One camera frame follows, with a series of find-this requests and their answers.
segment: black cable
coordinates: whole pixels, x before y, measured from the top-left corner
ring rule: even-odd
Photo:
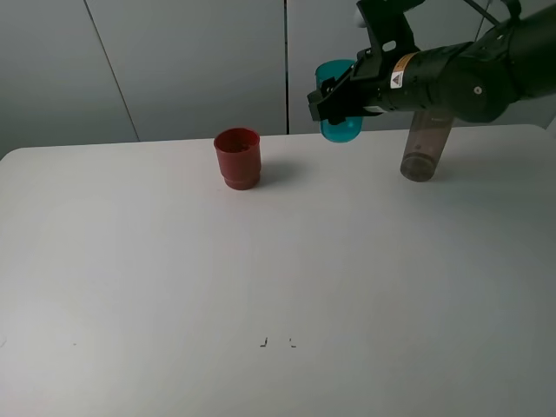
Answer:
[[[487,21],[492,23],[494,26],[496,26],[497,24],[500,24],[500,22],[498,20],[496,20],[496,18],[493,15],[491,15],[486,10],[484,10],[482,7],[480,7],[474,0],[463,0],[463,1],[466,2],[467,4],[469,4],[475,10],[477,10]]]

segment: clear plastic cup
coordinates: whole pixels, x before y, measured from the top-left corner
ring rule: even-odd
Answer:
[[[324,63],[316,69],[316,86],[320,88],[323,81],[334,77],[336,80],[354,64],[351,59],[338,59]],[[346,117],[346,121],[340,124],[330,124],[328,120],[321,122],[321,133],[330,142],[344,143],[353,141],[361,132],[363,124],[362,117]]]

